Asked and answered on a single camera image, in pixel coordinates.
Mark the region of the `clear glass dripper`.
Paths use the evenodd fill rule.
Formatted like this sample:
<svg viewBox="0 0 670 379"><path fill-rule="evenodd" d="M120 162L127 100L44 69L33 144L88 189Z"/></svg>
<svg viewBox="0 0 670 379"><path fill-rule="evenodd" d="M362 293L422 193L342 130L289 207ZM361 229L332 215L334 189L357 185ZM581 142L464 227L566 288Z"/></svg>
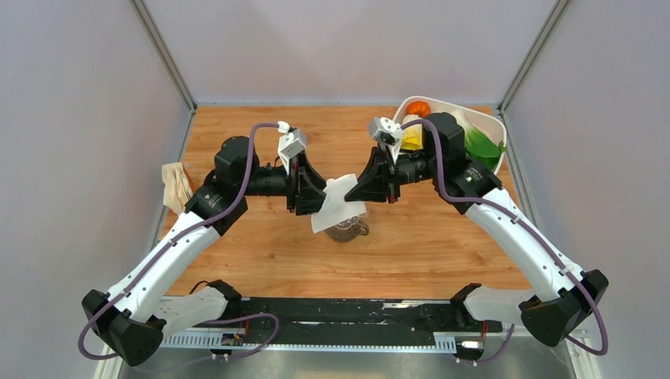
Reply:
<svg viewBox="0 0 670 379"><path fill-rule="evenodd" d="M339 228L348 229L348 228L352 227L353 225L355 225L357 223L361 223L363 221L363 218L365 218L367 216L368 216L368 213L364 212L364 213L362 213L358 216L353 216L353 217L347 218L344 221L341 221L337 226Z"/></svg>

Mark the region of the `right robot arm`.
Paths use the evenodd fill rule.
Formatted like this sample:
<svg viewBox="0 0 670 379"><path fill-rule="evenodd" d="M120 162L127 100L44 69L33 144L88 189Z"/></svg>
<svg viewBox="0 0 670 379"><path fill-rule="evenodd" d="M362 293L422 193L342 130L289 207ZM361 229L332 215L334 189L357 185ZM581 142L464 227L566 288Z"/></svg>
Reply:
<svg viewBox="0 0 670 379"><path fill-rule="evenodd" d="M448 112L404 124L377 117L368 131L377 147L347 201L393 203L401 186L431 180L439 196L492 237L530 283L527 291L465 287L450 310L457 328L470 330L481 321L522 325L554 347L594 317L601 342L591 353L607 353L608 333L598 309L607 277L561 253L520 210L484 162L497 146L483 140L470 152L465 121Z"/></svg>

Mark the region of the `white paper coffee filter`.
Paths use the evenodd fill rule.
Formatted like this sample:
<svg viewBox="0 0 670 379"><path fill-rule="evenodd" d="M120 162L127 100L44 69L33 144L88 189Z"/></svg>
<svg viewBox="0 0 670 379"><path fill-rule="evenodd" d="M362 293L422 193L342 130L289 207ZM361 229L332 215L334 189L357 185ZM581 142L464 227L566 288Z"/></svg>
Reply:
<svg viewBox="0 0 670 379"><path fill-rule="evenodd" d="M358 184L355 174L328 178L323 192L326 195L321 208L311 215L314 234L367 212L364 201L346 201L344 198Z"/></svg>

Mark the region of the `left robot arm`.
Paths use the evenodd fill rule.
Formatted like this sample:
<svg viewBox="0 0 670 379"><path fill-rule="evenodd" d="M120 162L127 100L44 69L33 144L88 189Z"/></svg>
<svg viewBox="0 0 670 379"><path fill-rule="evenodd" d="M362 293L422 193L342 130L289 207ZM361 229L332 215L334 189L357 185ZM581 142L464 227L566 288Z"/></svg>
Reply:
<svg viewBox="0 0 670 379"><path fill-rule="evenodd" d="M298 216L316 213L326 197L325 180L312 171L305 153L307 139L298 130L278 139L280 165L260 165L254 137L230 137L214 156L214 168L185 205L172 229L123 279L106 291L90 290L81 305L87 317L77 345L91 360L84 339L93 332L120 358L136 367L146 362L163 340L187 328L217 321L237 324L242 307L236 292L216 282L185 297L162 302L165 292L192 261L219 240L247 211L246 197L285 197Z"/></svg>

